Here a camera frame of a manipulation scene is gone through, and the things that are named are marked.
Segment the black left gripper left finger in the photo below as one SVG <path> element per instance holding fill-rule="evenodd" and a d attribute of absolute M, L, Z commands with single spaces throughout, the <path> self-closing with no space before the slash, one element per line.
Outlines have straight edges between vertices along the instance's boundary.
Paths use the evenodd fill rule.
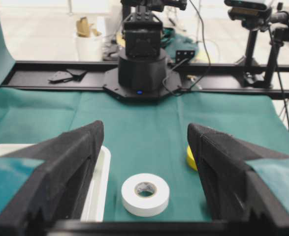
<path fill-rule="evenodd" d="M 39 236 L 81 216 L 104 138 L 99 120 L 0 156 L 0 236 Z"/>

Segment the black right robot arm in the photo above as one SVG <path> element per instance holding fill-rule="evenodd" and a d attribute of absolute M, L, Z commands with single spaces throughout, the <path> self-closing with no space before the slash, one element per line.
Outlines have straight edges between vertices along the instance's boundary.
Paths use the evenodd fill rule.
<path fill-rule="evenodd" d="M 185 0 L 123 0 L 135 12 L 123 20 L 125 47 L 118 67 L 105 72 L 103 88 L 121 98 L 156 100 L 175 95 L 182 87 L 180 74 L 167 66 L 168 54 L 161 47 L 162 21 L 154 14 L 165 6 L 185 10 Z"/>

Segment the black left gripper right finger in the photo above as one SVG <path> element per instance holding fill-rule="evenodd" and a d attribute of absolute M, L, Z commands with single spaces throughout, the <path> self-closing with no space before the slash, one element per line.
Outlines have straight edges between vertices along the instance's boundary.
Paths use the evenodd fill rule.
<path fill-rule="evenodd" d="M 289 155 L 196 123 L 188 142 L 217 235 L 289 236 Z"/>

